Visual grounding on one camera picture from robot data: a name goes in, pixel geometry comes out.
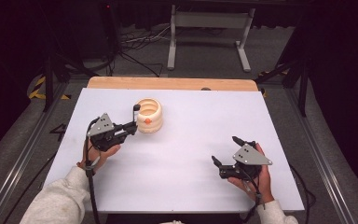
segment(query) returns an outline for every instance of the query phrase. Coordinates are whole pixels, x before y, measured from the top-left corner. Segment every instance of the wooden table edge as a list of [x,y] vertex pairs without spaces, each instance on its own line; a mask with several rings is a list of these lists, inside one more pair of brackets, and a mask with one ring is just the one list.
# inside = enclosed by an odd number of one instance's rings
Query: wooden table edge
[[183,77],[92,77],[87,88],[130,90],[258,91],[251,79]]

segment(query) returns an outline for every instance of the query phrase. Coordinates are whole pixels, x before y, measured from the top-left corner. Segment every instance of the orange sticker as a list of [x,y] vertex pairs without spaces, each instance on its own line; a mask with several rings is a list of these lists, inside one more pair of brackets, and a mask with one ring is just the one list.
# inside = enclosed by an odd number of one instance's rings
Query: orange sticker
[[151,122],[152,122],[151,119],[145,119],[145,123],[146,123],[146,124],[150,124]]

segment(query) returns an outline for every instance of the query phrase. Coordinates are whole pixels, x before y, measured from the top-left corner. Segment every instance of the white table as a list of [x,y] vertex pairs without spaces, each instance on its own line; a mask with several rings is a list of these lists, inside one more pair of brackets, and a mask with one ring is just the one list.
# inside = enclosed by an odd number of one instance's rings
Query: white table
[[272,192],[283,210],[303,210],[295,180],[257,91],[167,91],[84,89],[46,184],[65,177],[80,161],[91,120],[106,112],[115,123],[131,120],[133,104],[153,97],[163,107],[157,133],[128,136],[121,150],[96,176],[100,212],[239,213],[253,202],[223,180],[211,159],[234,164],[239,147],[231,140],[259,142],[274,164]]

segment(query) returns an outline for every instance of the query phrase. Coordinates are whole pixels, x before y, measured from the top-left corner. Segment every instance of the gray sweater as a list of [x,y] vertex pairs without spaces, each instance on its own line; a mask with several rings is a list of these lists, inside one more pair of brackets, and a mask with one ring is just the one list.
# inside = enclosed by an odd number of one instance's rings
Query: gray sweater
[[[81,223],[85,207],[90,200],[89,182],[83,169],[73,167],[65,179],[54,181],[34,198],[21,224]],[[278,201],[257,206],[263,224],[297,224],[294,217],[287,217]]]

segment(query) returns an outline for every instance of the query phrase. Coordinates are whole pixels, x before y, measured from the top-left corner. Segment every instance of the human hand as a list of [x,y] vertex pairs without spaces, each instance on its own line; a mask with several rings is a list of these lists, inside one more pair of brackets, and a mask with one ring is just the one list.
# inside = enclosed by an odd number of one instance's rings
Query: human hand
[[[263,149],[261,148],[261,146],[257,143],[255,145],[255,149],[257,149],[257,151],[259,151],[261,154],[264,155]],[[262,165],[261,166],[261,172],[258,175],[257,178],[254,179],[255,183],[259,183],[258,185],[258,190],[260,191],[261,195],[262,195],[262,199],[261,199],[261,203],[269,203],[271,201],[274,201],[274,197],[272,196],[272,192],[271,192],[271,177],[269,175],[269,168],[267,165]],[[248,194],[248,196],[255,201],[255,186],[252,184],[252,182],[249,181],[242,181],[238,178],[235,177],[229,177],[228,178],[228,182],[230,182],[231,184],[237,186],[238,188],[242,189],[243,191],[246,192],[246,194]]]
[[[98,160],[97,164],[95,165],[93,171],[94,173],[97,172],[97,170],[99,170],[106,162],[106,160],[115,155],[118,150],[121,148],[121,145],[115,145],[110,147],[109,149],[107,149],[106,151],[100,151],[98,149],[96,149],[95,147],[92,146],[91,141],[89,140],[89,160],[90,161],[95,161],[98,159],[98,157],[100,157],[100,159]],[[84,168],[86,167],[86,152],[85,150],[83,150],[83,160],[77,163],[77,166],[80,168]]]

